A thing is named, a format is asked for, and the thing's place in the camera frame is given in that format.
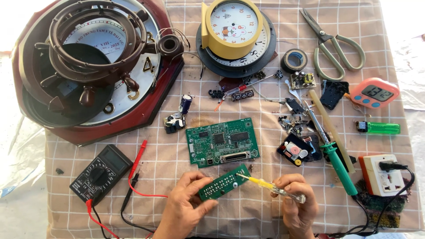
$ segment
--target yellow screwdriver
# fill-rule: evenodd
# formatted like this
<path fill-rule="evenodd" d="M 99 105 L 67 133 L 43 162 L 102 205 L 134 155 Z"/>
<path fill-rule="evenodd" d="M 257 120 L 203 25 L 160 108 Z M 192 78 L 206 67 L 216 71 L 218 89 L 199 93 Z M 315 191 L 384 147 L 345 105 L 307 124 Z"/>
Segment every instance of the yellow screwdriver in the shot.
<path fill-rule="evenodd" d="M 299 202 L 299 203 L 305 203 L 306 202 L 306 196 L 304 194 L 298 195 L 298 194 L 287 193 L 287 192 L 285 192 L 285 190 L 276 187 L 274 184 L 264 181 L 264 179 L 256 179 L 256 178 L 253 178 L 253 177 L 245 176 L 243 174 L 236 174 L 236 175 L 241 176 L 243 178 L 246 178 L 249 181 L 256 183 L 258 186 L 260 186 L 262 188 L 267 188 L 270 191 L 272 191 L 273 193 L 277 193 L 281 196 L 289 196 L 296 202 Z"/>

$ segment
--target green lighter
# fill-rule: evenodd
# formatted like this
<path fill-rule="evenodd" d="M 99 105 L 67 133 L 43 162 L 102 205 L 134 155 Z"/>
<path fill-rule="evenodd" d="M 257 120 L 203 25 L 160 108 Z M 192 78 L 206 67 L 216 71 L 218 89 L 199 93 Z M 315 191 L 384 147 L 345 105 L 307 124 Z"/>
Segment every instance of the green lighter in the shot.
<path fill-rule="evenodd" d="M 359 132 L 370 134 L 400 134 L 400 125 L 392 123 L 357 121 Z"/>

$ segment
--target scissors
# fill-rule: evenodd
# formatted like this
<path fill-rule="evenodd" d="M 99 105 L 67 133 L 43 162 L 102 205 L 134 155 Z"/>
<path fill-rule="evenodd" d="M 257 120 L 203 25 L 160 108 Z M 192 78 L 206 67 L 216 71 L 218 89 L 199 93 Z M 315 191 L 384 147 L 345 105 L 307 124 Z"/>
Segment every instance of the scissors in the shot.
<path fill-rule="evenodd" d="M 332 80 L 332 81 L 341 81 L 345 77 L 344 68 L 337 61 L 337 59 L 335 59 L 335 57 L 332 56 L 332 54 L 329 52 L 329 50 L 326 48 L 326 46 L 324 44 L 327 40 L 331 40 L 332 45 L 335 47 L 335 50 L 338 53 L 338 56 L 341 58 L 341 60 L 343 61 L 344 65 L 347 67 L 348 70 L 358 71 L 361 68 L 363 68 L 363 66 L 365 65 L 365 61 L 366 61 L 366 55 L 365 55 L 365 52 L 363 51 L 363 49 L 361 48 L 361 46 L 359 44 L 357 44 L 357 42 L 355 42 L 355 41 L 353 41 L 349 38 L 343 37 L 341 35 L 337 35 L 336 37 L 334 37 L 334 36 L 326 34 L 325 31 L 322 28 L 319 27 L 319 24 L 312 18 L 312 16 L 307 12 L 306 9 L 300 10 L 300 12 L 303 15 L 303 17 L 306 19 L 306 21 L 310 25 L 310 27 L 313 29 L 313 31 L 316 33 L 317 37 L 319 38 L 320 44 L 319 44 L 319 47 L 314 50 L 313 64 L 315 66 L 314 68 L 316 69 L 317 73 L 322 78 Z M 357 50 L 357 52 L 359 53 L 359 56 L 360 56 L 360 65 L 358 67 L 353 67 L 350 64 L 350 62 L 348 62 L 348 60 L 345 57 L 345 55 L 344 55 L 340 45 L 338 44 L 337 40 L 348 43 L 349 45 L 356 48 L 356 50 Z M 322 71 L 322 69 L 319 66 L 319 49 L 326 55 L 326 57 L 328 57 L 328 59 L 336 67 L 336 69 L 340 73 L 340 77 L 331 78 L 331 77 L 327 76 Z"/>

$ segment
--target electrical outlet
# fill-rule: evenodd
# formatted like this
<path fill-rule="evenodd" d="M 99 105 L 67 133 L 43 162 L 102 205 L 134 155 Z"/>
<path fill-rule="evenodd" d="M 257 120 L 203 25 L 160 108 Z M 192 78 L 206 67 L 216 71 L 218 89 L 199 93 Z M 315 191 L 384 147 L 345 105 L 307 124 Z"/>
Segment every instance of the electrical outlet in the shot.
<path fill-rule="evenodd" d="M 393 154 L 380 154 L 371 156 L 360 156 L 360 166 L 366 181 L 369 194 L 378 196 L 394 196 L 403 187 L 403 177 L 400 170 L 381 170 L 380 162 L 397 162 Z"/>

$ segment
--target tape roll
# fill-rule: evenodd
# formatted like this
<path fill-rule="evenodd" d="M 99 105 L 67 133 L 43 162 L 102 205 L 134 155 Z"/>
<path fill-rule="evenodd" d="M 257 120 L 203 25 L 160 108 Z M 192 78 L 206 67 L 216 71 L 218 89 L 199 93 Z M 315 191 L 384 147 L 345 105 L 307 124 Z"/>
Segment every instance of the tape roll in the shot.
<path fill-rule="evenodd" d="M 307 65 L 308 58 L 305 52 L 300 49 L 290 49 L 285 53 L 280 61 L 282 69 L 290 74 L 301 71 Z"/>

